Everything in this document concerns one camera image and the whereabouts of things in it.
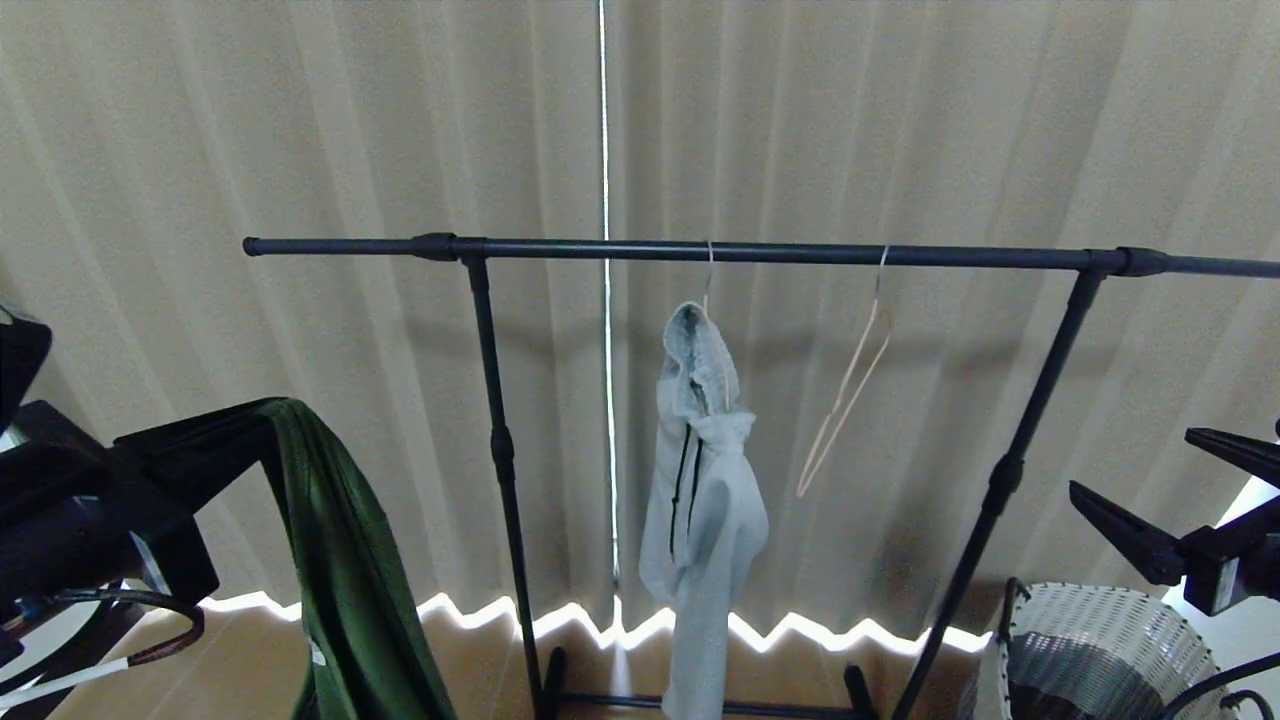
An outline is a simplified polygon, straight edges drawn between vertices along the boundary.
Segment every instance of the laundry basket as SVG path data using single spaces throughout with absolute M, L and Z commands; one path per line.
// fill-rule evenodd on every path
M 961 700 L 961 720 L 1152 720 L 1217 673 L 1196 630 L 1126 588 L 1009 582 L 1000 630 Z M 1178 720 L 1235 720 L 1204 694 Z

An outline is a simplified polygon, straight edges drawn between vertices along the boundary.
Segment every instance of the vertical pole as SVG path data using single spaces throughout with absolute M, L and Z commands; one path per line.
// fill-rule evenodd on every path
M 1036 387 L 1032 389 L 1032 396 L 1027 401 L 1027 409 L 1018 423 L 1018 430 L 1014 432 L 1014 439 L 1009 443 L 1009 451 L 1005 452 L 1004 457 L 996 462 L 996 466 L 991 471 L 987 496 L 982 501 L 982 512 L 978 514 L 978 521 L 974 524 L 973 532 L 969 534 L 969 542 L 965 543 L 964 552 L 960 555 L 960 562 L 951 577 L 951 584 L 947 585 L 947 592 L 942 596 L 942 607 L 933 621 L 933 628 L 929 629 L 929 637 L 924 642 L 920 659 L 911 670 L 911 676 L 906 682 L 902 697 L 897 701 L 897 707 L 893 708 L 892 720 L 906 720 L 911 714 L 911 706 L 915 705 L 915 700 L 924 685 L 924 679 L 929 674 L 929 667 L 933 665 L 933 660 L 942 646 L 942 635 L 955 619 L 956 611 L 960 609 L 960 601 L 964 600 L 969 582 L 978 569 L 978 561 L 982 560 L 982 553 L 991 539 L 991 533 L 996 529 L 996 520 L 1005 511 L 1005 505 L 1009 503 L 1009 498 L 1012 497 L 1018 489 L 1018 484 L 1023 479 L 1023 462 L 1027 457 L 1027 448 L 1032 443 L 1032 437 L 1036 436 L 1036 428 L 1044 415 L 1048 398 L 1053 395 L 1053 387 L 1057 384 L 1057 379 L 1062 374 L 1062 368 L 1066 365 L 1066 359 L 1071 354 L 1071 345 L 1075 342 L 1075 336 L 1079 334 L 1080 325 L 1084 324 L 1084 316 L 1088 314 L 1093 299 L 1097 297 L 1098 287 L 1106 277 L 1106 273 L 1101 270 L 1085 270 L 1075 279 L 1075 286 L 1071 288 L 1071 297 L 1066 301 L 1066 314 L 1062 315 L 1062 322 L 1057 327 L 1057 334 L 1053 336 L 1053 345 L 1048 350 L 1044 365 L 1041 366 Z
M 489 269 L 483 255 L 467 255 L 462 263 L 471 277 L 475 297 L 476 327 L 480 331 L 480 357 L 484 361 L 484 384 L 489 396 L 489 416 L 493 433 L 489 448 L 498 473 L 502 491 L 502 515 L 507 524 L 507 543 L 511 546 L 511 570 L 516 579 L 516 611 L 525 646 L 525 665 L 529 670 L 529 692 L 534 701 L 534 715 L 544 717 L 541 702 L 543 680 L 538 666 L 538 644 L 534 638 L 534 616 L 529 605 L 529 577 L 525 569 L 525 539 L 520 529 L 520 505 L 516 501 L 516 447 L 507 428 L 507 413 L 502 404 L 502 377 L 498 366 L 498 340 L 493 329 L 493 307 L 489 302 Z

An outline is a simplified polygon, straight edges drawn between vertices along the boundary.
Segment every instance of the light gray hoodie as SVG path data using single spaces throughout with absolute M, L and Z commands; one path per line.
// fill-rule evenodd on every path
M 737 372 L 719 331 L 686 302 L 667 323 L 663 345 L 640 578 L 676 610 L 663 712 L 712 720 L 724 702 L 728 612 L 769 537 L 769 518 L 742 454 L 755 415 L 739 404 Z

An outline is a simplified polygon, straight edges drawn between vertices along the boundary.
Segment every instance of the horizontal rod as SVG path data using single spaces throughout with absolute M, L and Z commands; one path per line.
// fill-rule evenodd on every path
M 1280 278 L 1280 263 L 1225 258 L 1189 258 L 1156 250 L 1069 250 L 1057 247 L 951 247 L 893 245 L 799 245 L 787 242 L 498 240 L 428 233 L 407 240 L 244 238 L 247 255 L 415 255 L 456 261 L 480 258 L 541 258 L 566 260 L 705 261 L 709 251 L 724 263 L 813 265 L 886 265 L 920 268 L 1010 268 L 1032 270 L 1093 270 L 1107 275 L 1184 273 Z
M 613 696 L 591 693 L 561 693 L 561 702 L 586 705 L 612 705 L 618 707 L 662 707 L 658 696 Z M 870 720 L 867 714 L 841 707 L 814 707 L 808 705 L 773 705 L 764 702 L 726 702 L 724 715 L 754 715 L 756 717 L 817 717 L 819 720 Z

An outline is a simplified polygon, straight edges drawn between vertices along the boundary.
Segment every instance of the rack base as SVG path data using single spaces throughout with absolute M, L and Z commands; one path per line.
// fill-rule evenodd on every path
M 547 664 L 547 683 L 539 696 L 539 720 L 556 720 L 559 706 L 608 705 L 616 707 L 660 708 L 660 696 L 614 696 L 595 693 L 576 693 L 564 691 L 564 674 L 568 667 L 568 653 L 557 647 Z M 724 702 L 724 715 L 750 715 L 755 717 L 814 717 L 819 720 L 879 720 L 872 707 L 872 694 L 867 689 L 867 679 L 856 665 L 845 666 L 845 689 L 849 692 L 849 708 L 818 707 L 810 705 L 777 705 L 768 702 Z

